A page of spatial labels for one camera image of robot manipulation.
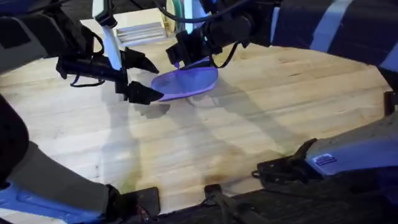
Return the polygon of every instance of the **translucent purple bag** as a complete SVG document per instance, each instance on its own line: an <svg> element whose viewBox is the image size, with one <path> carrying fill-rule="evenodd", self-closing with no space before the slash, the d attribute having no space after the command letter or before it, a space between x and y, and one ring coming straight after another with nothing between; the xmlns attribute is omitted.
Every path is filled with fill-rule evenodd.
<svg viewBox="0 0 398 224"><path fill-rule="evenodd" d="M214 67L175 70L152 80L151 88L164 94L159 101L193 96L214 88L218 71Z"/></svg>

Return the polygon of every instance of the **light wood surface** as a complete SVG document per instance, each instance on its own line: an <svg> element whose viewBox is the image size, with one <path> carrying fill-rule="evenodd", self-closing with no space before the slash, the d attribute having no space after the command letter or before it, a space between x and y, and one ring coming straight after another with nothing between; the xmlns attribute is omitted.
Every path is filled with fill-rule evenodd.
<svg viewBox="0 0 398 224"><path fill-rule="evenodd" d="M173 70L173 41L135 47L161 73ZM157 186L162 212L198 204L203 187L228 194L259 189L258 162L293 153L382 117L386 82L374 67L309 50L238 48L208 93L150 106L122 102L112 83L72 88L39 60L0 78L0 92L47 155L121 192ZM148 84L154 74L131 69ZM61 223L1 210L17 223Z"/></svg>

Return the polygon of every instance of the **blue padding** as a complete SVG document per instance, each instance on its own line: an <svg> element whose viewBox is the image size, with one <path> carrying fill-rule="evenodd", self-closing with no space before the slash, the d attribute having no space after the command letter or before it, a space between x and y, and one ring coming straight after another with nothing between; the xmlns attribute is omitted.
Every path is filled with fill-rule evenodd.
<svg viewBox="0 0 398 224"><path fill-rule="evenodd" d="M0 208L61 219L66 223L100 223L100 213L84 211L40 198L15 184L0 190Z"/></svg>
<svg viewBox="0 0 398 224"><path fill-rule="evenodd" d="M278 21L279 7L274 8L274 13L272 13L272 23L271 23L271 43L274 41L276 22Z"/></svg>
<svg viewBox="0 0 398 224"><path fill-rule="evenodd" d="M329 46L335 38L347 7L352 1L353 0L335 0L329 6L313 33L310 49L328 52Z"/></svg>
<svg viewBox="0 0 398 224"><path fill-rule="evenodd" d="M398 167L398 135L369 138L308 154L305 159L321 175L349 170Z"/></svg>
<svg viewBox="0 0 398 224"><path fill-rule="evenodd" d="M398 42L390 51L383 63L380 64L380 67L398 72Z"/></svg>

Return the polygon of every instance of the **wooden tabletop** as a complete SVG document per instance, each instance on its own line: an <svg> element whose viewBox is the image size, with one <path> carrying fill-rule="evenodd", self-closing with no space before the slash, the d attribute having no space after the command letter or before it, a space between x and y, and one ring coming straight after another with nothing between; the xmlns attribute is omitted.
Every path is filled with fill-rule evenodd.
<svg viewBox="0 0 398 224"><path fill-rule="evenodd" d="M173 70L165 49L135 47L161 73ZM47 155L90 180L121 192L157 186L162 212L204 199L220 183L227 194L259 189L250 172L289 155L310 138L325 138L383 116L387 83L371 66L309 50L238 48L219 70L215 89L191 98L132 105L112 83L72 88L38 60L0 78L0 93L22 116ZM130 69L148 84L154 74ZM1 210L17 223L61 223Z"/></svg>

